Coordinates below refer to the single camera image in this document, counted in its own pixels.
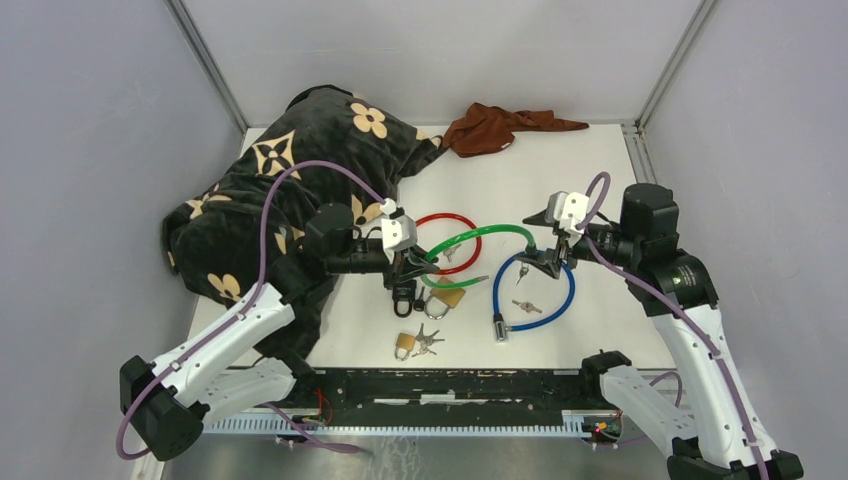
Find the green cable lock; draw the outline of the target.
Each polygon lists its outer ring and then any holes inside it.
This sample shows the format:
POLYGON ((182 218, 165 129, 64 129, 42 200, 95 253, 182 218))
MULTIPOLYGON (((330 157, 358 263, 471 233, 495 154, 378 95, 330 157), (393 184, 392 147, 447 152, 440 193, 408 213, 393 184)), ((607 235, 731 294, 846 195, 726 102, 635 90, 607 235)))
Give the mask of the green cable lock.
MULTIPOLYGON (((427 262, 434 261, 438 254, 443 253, 449 247, 453 247, 459 244, 462 244, 466 241, 470 241, 472 239, 477 239, 480 237, 484 237, 492 234, 500 234, 500 233, 514 233, 522 236, 525 239, 526 245, 524 252, 534 254, 538 251, 537 243, 534 235, 525 227, 515 225, 515 224, 494 224, 483 227, 477 227, 471 229, 469 231, 454 235, 441 243, 434 246, 430 249, 425 255, 425 260, 427 262)), ((468 287, 472 287, 479 283, 482 283, 488 279, 487 276, 479 276, 473 279, 464 280, 460 282, 454 283, 438 283, 437 281, 432 280, 427 274, 423 274, 420 277, 420 280, 427 287, 436 289, 436 290, 458 290, 465 289, 468 287)))

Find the black padlock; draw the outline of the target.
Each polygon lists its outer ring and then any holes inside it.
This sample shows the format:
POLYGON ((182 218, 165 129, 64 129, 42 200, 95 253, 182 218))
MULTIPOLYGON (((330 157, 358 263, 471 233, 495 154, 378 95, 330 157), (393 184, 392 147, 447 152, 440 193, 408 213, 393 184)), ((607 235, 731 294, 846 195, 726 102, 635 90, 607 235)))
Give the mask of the black padlock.
POLYGON ((409 280, 396 284, 392 289, 393 312, 398 318, 407 318, 413 311, 417 282, 409 280))

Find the red cable lock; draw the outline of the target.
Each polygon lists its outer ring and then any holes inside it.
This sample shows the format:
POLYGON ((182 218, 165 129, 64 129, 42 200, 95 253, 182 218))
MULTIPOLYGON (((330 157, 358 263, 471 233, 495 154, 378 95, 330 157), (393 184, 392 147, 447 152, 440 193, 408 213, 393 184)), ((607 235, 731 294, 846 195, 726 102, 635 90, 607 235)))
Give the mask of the red cable lock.
MULTIPOLYGON (((431 224, 431 223, 434 223, 434 222, 450 222, 451 224, 455 224, 456 226, 462 225, 466 230, 472 230, 472 229, 475 229, 477 227, 477 225, 472 220, 470 220, 468 217, 461 215, 461 214, 458 214, 458 213, 453 213, 453 212, 437 212, 437 213, 425 215, 425 216, 419 218, 416 221, 416 225, 418 227, 420 227, 420 226, 423 226, 423 225, 426 225, 426 224, 431 224)), ((478 262, 481 254, 482 254, 482 250, 483 250, 482 239, 476 238, 475 243, 474 243, 474 249, 471 253, 471 256, 467 260, 465 260, 463 263, 459 264, 458 266, 452 266, 452 267, 449 267, 449 268, 440 269, 438 271, 438 274, 439 275, 453 275, 453 274, 458 274, 458 273, 461 273, 463 271, 468 270, 469 268, 471 268, 472 266, 474 266, 478 262)))

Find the blue cable lock keys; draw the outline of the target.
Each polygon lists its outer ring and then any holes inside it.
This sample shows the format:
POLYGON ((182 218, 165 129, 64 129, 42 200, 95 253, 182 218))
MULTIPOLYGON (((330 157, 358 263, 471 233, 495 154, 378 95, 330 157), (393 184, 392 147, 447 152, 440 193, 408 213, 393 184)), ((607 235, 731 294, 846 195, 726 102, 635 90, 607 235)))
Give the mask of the blue cable lock keys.
POLYGON ((542 310, 529 301, 513 300, 512 303, 527 313, 542 313, 542 310))

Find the small brass padlock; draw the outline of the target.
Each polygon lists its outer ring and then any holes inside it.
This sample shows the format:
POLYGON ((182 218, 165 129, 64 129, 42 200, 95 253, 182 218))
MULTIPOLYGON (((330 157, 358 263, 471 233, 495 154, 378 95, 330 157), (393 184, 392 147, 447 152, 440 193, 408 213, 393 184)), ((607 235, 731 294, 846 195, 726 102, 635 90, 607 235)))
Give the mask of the small brass padlock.
POLYGON ((396 342, 394 357, 398 361, 406 361, 415 349, 417 339, 414 335, 408 333, 399 333, 396 342))

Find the blue cable lock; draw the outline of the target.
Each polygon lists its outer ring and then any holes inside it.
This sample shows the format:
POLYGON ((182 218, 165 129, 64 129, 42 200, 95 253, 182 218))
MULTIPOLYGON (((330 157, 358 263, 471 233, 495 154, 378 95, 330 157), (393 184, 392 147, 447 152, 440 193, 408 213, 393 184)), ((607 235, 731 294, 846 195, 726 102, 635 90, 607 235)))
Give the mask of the blue cable lock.
POLYGON ((550 324, 551 322, 557 320, 562 315, 566 313, 566 311, 571 307, 575 294, 576 294, 576 279, 571 268, 567 265, 566 262, 560 262, 561 272, 565 274, 567 279, 567 296, 563 303, 554 310, 551 314, 544 316, 540 319, 518 324, 518 325, 509 325, 501 312, 501 303, 499 298, 499 292, 501 283, 506 273, 506 270, 517 261, 517 256, 513 255, 508 257, 498 268, 492 285, 491 291, 491 305, 492 305, 492 324, 494 330, 494 339, 497 343, 503 343, 508 340, 508 334, 510 332, 524 332, 533 329, 537 329, 543 326, 550 324))

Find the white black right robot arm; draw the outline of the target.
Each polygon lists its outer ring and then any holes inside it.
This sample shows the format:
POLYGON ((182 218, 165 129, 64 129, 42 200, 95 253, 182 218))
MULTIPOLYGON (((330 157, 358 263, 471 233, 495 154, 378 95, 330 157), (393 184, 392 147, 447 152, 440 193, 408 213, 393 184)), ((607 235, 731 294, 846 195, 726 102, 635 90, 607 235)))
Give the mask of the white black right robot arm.
POLYGON ((620 276, 668 349, 690 408, 650 387, 618 351, 582 362, 580 400, 620 409, 660 450, 673 479, 799 479, 800 458, 781 449, 759 420, 728 348, 717 291, 703 262, 679 247, 671 190, 628 186, 620 217, 591 221, 586 195, 558 192, 526 223, 553 230, 552 248, 519 258, 550 277, 581 261, 620 276))

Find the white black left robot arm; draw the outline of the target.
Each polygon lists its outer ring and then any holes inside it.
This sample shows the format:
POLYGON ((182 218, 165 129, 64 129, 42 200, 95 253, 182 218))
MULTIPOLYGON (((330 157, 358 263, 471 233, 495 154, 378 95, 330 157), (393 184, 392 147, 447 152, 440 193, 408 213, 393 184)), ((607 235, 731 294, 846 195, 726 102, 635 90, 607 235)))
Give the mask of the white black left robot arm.
POLYGON ((279 257, 244 296, 198 335, 152 361, 128 359, 119 370, 119 432, 133 428, 159 461, 190 448, 204 429, 265 402, 307 404, 315 384, 295 347, 235 374, 230 367, 281 330, 319 321, 337 276, 375 274, 386 289, 437 271, 418 245, 416 223, 387 201, 379 237, 362 236, 343 205, 321 206, 294 252, 279 257))

